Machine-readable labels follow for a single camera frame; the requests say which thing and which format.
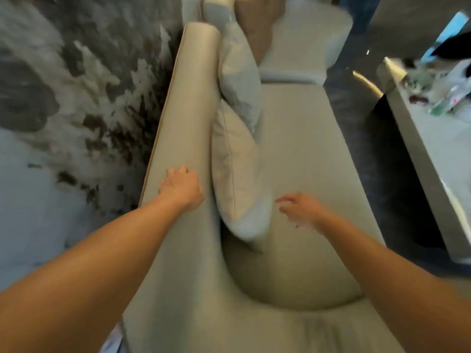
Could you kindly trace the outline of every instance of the white table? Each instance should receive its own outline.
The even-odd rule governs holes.
[[[409,103],[406,72],[385,58],[378,76],[453,261],[471,264],[471,124]]]

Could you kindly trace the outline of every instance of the bare arm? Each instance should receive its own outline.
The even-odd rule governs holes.
[[[161,194],[0,293],[0,352],[97,352],[174,222],[204,200],[196,173],[169,170]]]
[[[288,194],[280,211],[323,234],[404,350],[458,353],[471,349],[471,302],[444,281],[387,249],[314,198]]]

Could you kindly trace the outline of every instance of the dark gray floor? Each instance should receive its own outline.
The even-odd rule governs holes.
[[[377,96],[352,75],[378,84],[385,56],[420,57],[459,10],[471,14],[471,0],[382,0],[368,32],[349,36],[325,88],[388,247],[433,273],[471,276],[444,249],[394,119],[371,112]]]

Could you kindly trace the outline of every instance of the wall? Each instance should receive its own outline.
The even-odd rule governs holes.
[[[135,208],[182,0],[0,0],[0,289]]]

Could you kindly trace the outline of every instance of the person's left arm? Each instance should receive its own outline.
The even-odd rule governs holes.
[[[204,200],[198,176],[170,169],[160,194],[0,293],[0,352],[97,352],[174,222]]]

